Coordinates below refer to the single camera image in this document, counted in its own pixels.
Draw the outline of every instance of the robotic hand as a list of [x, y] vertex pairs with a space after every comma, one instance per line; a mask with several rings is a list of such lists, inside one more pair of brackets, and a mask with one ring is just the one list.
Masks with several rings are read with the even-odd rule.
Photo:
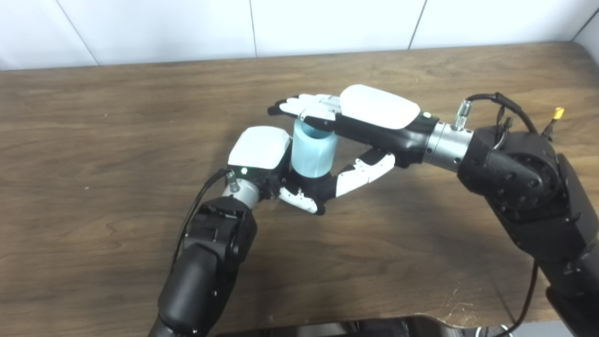
[[447, 142], [463, 141], [465, 145], [451, 148], [451, 153], [438, 151], [434, 157], [434, 151], [429, 148], [433, 145], [429, 145], [428, 140], [431, 134], [439, 138], [446, 124], [421, 112], [417, 104], [405, 98], [363, 85], [347, 88], [340, 97], [305, 94], [292, 97], [277, 102], [268, 113], [288, 115], [317, 130], [334, 131], [339, 136], [372, 146], [336, 176], [328, 173], [306, 178], [292, 170], [285, 177], [280, 198], [318, 215], [325, 213], [326, 201], [378, 179], [394, 166], [406, 168], [425, 160], [457, 170], [458, 165], [453, 160], [464, 155], [467, 140], [472, 136], [466, 131], [455, 133], [456, 139]]
[[[476, 100], [501, 106], [496, 125], [464, 128]], [[510, 132], [512, 118], [502, 121], [505, 109], [517, 114], [528, 132]], [[500, 93], [479, 94], [462, 102], [450, 125], [399, 96], [355, 85], [340, 97], [300, 95], [279, 101], [268, 112], [373, 147], [336, 181], [327, 179], [321, 185], [330, 191], [335, 185], [331, 182], [336, 182], [335, 195], [323, 197], [318, 187], [312, 187], [317, 202], [380, 177], [392, 168], [383, 158], [392, 157], [395, 166], [404, 168], [426, 162], [456, 172], [466, 189], [486, 199], [512, 241], [535, 259], [525, 309], [502, 335], [523, 321], [540, 267], [550, 283], [547, 298], [573, 334], [599, 336], [597, 215], [567, 158], [556, 154], [550, 143], [553, 124], [563, 109], [556, 110], [539, 134], [516, 103]], [[342, 179], [348, 173], [353, 174], [351, 188]], [[281, 198], [286, 200], [283, 191]]]

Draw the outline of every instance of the white hand cover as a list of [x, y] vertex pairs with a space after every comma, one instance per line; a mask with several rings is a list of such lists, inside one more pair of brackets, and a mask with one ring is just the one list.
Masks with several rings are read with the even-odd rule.
[[352, 85], [340, 95], [343, 116], [387, 129], [402, 129], [420, 113], [418, 104], [365, 85]]

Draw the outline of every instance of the black arm segment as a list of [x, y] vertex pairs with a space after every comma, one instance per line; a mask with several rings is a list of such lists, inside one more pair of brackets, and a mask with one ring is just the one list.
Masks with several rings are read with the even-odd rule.
[[232, 197], [200, 206], [158, 298], [149, 337], [204, 337], [220, 318], [256, 236], [252, 211]]
[[514, 243], [547, 277], [547, 298], [577, 337], [599, 336], [597, 214], [574, 168], [534, 133], [510, 133], [493, 149], [480, 128], [458, 170], [484, 196]]

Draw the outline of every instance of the yellow connector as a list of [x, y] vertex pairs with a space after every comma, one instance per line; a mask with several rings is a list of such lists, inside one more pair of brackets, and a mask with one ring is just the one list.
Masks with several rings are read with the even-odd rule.
[[564, 114], [564, 108], [557, 107], [557, 108], [555, 108], [555, 112], [553, 113], [553, 119], [560, 119], [563, 114]]

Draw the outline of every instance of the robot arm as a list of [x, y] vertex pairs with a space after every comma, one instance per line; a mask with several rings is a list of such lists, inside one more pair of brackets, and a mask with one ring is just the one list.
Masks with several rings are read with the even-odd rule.
[[[303, 100], [310, 104], [302, 106]], [[496, 125], [464, 128], [476, 100], [501, 106]], [[334, 108], [325, 112], [319, 103]], [[505, 109], [520, 116], [528, 132], [510, 132], [511, 118], [501, 121]], [[550, 282], [547, 298], [571, 331], [599, 336], [599, 221], [576, 172], [551, 146], [548, 131], [556, 118], [538, 134], [516, 103], [496, 93], [467, 98], [446, 124], [401, 97], [364, 86], [352, 86], [340, 98], [300, 95], [278, 102], [269, 114], [294, 116], [371, 145], [393, 155], [399, 167], [430, 163], [457, 173], [535, 259]], [[356, 180], [355, 187], [363, 181]]]
[[238, 268], [256, 236], [252, 209], [259, 201], [278, 196], [282, 175], [289, 171], [290, 142], [279, 128], [253, 127], [242, 133], [223, 171], [227, 185], [222, 196], [195, 211], [192, 206], [190, 221], [184, 222], [183, 251], [159, 296], [158, 317], [149, 337], [208, 335], [225, 309]]

